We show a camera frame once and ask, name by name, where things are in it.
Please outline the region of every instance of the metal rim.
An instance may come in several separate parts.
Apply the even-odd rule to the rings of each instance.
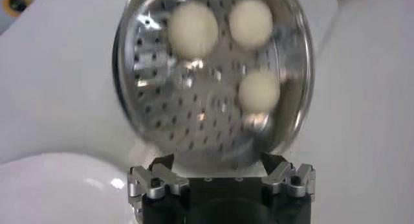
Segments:
[[[298,3],[298,0],[288,0],[289,3],[295,5],[298,9],[298,13],[301,15],[302,25],[303,25],[303,37],[305,41],[305,51],[306,51],[306,71],[305,71],[305,84],[303,85],[303,92],[301,94],[301,99],[299,103],[299,108],[296,114],[296,118],[294,119],[294,127],[292,127],[289,136],[286,136],[281,142],[274,143],[268,141],[267,147],[269,150],[278,151],[285,151],[293,142],[295,137],[298,135],[299,130],[303,124],[303,121],[307,115],[307,112],[310,107],[310,102],[312,98],[312,91],[314,86],[314,58],[313,58],[313,48],[312,48],[312,40],[311,40],[311,33],[309,30],[309,26],[307,24],[307,20],[303,14],[303,10]],[[132,109],[133,105],[129,96],[131,94],[130,87],[127,86],[125,82],[125,71],[124,66],[125,63],[125,43],[127,41],[127,29],[130,17],[136,12],[136,8],[138,6],[137,0],[128,0],[125,11],[122,15],[122,19],[120,22],[120,26],[118,28],[117,37],[118,39],[115,41],[114,45],[114,71],[117,70],[117,76],[114,75],[116,80],[116,86],[118,89],[118,94],[120,100],[122,101],[123,107],[127,114],[128,119],[130,120],[134,130],[137,132],[138,135],[141,135],[143,132],[143,126],[139,122],[139,120],[134,120],[131,118],[131,114],[134,113]]]

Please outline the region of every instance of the metal bracket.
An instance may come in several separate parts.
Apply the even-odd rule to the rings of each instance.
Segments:
[[[291,197],[304,197],[309,194],[314,201],[316,170],[309,164],[302,164],[298,171],[289,162],[281,162],[272,173],[262,177],[264,185],[271,187],[272,194],[279,194],[286,186]]]
[[[309,194],[314,201],[316,170],[310,164],[302,164],[287,182],[287,193],[291,197]]]
[[[175,195],[181,195],[181,190],[190,185],[188,179],[178,176],[162,164],[153,166],[153,175],[166,182],[171,193]]]
[[[271,187],[272,194],[281,192],[282,185],[286,183],[287,178],[295,173],[295,167],[289,162],[281,162],[272,173],[268,176],[262,177],[263,184]]]

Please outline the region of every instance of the stainless steel surface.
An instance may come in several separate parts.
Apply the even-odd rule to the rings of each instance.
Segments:
[[[177,58],[168,44],[168,17],[190,0],[128,0],[118,32],[118,80],[137,133],[187,168],[237,169],[259,151],[287,148],[300,129],[313,88],[312,43],[297,0],[265,0],[274,15],[269,44],[255,52],[237,47],[228,30],[236,0],[197,0],[217,18],[220,37],[203,60]],[[244,114],[239,82],[266,69],[281,82],[270,114]]]
[[[272,194],[281,192],[282,186],[286,184],[286,180],[296,172],[296,169],[289,162],[282,162],[273,172],[261,178],[263,184],[270,187]]]
[[[287,193],[292,197],[303,197],[310,194],[314,201],[315,181],[316,170],[313,169],[312,165],[301,164],[296,174],[290,176],[287,181]]]
[[[188,179],[178,176],[162,164],[154,165],[152,172],[155,177],[162,179],[169,186],[170,192],[175,195],[180,195],[181,190],[190,184]]]

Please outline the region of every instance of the perforated metal plate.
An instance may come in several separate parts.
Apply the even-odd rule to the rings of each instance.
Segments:
[[[181,155],[185,163],[249,160],[245,155],[252,157],[274,144],[272,139],[259,148],[254,140],[260,136],[267,139],[268,134],[275,132],[278,116],[244,114],[237,101],[239,83],[250,71],[261,69],[278,77],[280,72],[283,83],[290,78],[306,79],[308,87],[302,85],[299,89],[309,90],[309,41],[301,12],[295,8],[300,17],[284,18],[292,5],[279,0],[275,10],[270,4],[275,19],[274,36],[265,47],[245,51],[232,40],[228,28],[228,14],[237,0],[194,0],[205,3],[215,14],[219,41],[207,58],[188,61],[176,57],[166,32],[171,11],[186,1],[192,0],[129,1],[118,42],[119,81],[125,108],[141,136],[166,153]],[[292,42],[299,50],[286,48]],[[285,66],[289,54],[280,55],[287,50],[300,55],[293,64],[298,66],[293,67],[294,73]],[[283,59],[283,66],[279,66],[279,58]],[[303,107],[294,108],[295,116],[300,109]]]

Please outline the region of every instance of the white sink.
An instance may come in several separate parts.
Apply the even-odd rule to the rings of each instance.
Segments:
[[[0,223],[135,223],[126,175],[84,155],[49,153],[0,166]]]

